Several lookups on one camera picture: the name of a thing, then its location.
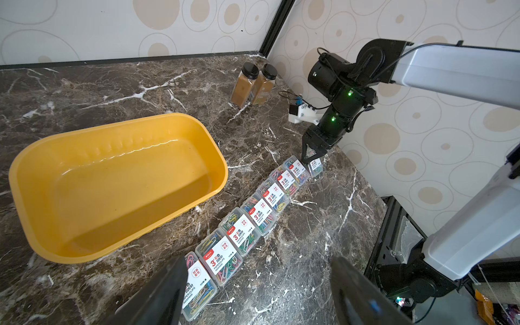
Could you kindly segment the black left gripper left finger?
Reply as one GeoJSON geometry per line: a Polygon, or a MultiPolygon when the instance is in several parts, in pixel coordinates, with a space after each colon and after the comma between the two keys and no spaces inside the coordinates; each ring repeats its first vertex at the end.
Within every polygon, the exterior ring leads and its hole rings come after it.
{"type": "Polygon", "coordinates": [[[178,324],[187,280],[185,258],[172,257],[105,323],[178,324]]]}

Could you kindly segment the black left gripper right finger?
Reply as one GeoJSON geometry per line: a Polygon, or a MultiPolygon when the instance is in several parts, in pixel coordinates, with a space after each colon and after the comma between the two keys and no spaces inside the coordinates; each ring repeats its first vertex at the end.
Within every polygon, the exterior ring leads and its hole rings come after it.
{"type": "Polygon", "coordinates": [[[412,323],[344,257],[331,259],[330,288],[340,324],[412,323]]]}

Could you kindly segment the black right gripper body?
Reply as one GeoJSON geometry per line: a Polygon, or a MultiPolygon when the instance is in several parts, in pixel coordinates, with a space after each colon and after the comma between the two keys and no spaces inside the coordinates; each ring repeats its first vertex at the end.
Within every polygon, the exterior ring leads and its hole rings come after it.
{"type": "Polygon", "coordinates": [[[330,150],[343,137],[342,127],[333,127],[332,132],[326,132],[319,125],[311,125],[303,134],[302,143],[306,143],[313,149],[313,157],[316,152],[321,150],[330,150]]]}

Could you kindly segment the clear paper clip box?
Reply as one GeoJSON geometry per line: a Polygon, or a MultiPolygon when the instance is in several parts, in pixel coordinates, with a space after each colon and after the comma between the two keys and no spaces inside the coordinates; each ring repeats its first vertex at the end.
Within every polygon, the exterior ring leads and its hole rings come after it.
{"type": "Polygon", "coordinates": [[[269,174],[269,176],[274,181],[276,181],[276,183],[284,190],[287,195],[289,195],[290,198],[294,197],[300,188],[295,177],[283,165],[280,165],[274,169],[269,174]]]}
{"type": "Polygon", "coordinates": [[[256,192],[268,203],[277,215],[281,214],[290,203],[289,196],[271,177],[268,177],[268,179],[262,182],[256,192]]]}
{"type": "Polygon", "coordinates": [[[277,224],[278,216],[266,200],[257,193],[246,199],[240,208],[246,212],[246,216],[262,236],[267,236],[277,224]]]}
{"type": "Polygon", "coordinates": [[[240,207],[235,207],[219,223],[241,257],[245,257],[261,238],[259,230],[240,207]]]}
{"type": "Polygon", "coordinates": [[[191,322],[217,294],[217,286],[195,252],[185,255],[188,280],[182,303],[182,314],[191,322]]]}
{"type": "Polygon", "coordinates": [[[219,287],[224,287],[243,264],[239,252],[219,229],[204,238],[195,253],[219,287]]]}
{"type": "Polygon", "coordinates": [[[301,163],[296,156],[291,156],[284,161],[283,166],[288,169],[289,173],[295,178],[299,187],[310,179],[311,175],[307,168],[301,163]]]}

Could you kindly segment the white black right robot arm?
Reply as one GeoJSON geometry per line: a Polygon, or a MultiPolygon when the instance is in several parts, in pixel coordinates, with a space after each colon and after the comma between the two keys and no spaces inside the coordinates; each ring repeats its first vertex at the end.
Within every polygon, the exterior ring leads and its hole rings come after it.
{"type": "MultiPolygon", "coordinates": [[[[302,64],[293,68],[292,77],[303,85],[324,50],[318,43],[294,37],[285,41],[287,60],[302,64]]],[[[374,186],[377,194],[393,196],[390,215],[398,203],[409,212],[428,237],[442,229],[469,203],[490,178],[499,170],[513,146],[519,143],[519,111],[499,104],[479,100],[459,99],[451,94],[411,90],[412,87],[392,84],[376,86],[380,104],[375,111],[361,117],[353,135],[339,141],[345,153],[374,186]]],[[[392,243],[397,235],[390,229],[383,231],[383,242],[392,243]]],[[[407,265],[393,248],[383,249],[376,244],[376,257],[368,264],[368,277],[376,285],[383,284],[383,292],[415,293],[408,283],[417,288],[452,289],[439,287],[441,276],[433,275],[418,260],[418,249],[412,245],[412,267],[407,265]]]]}

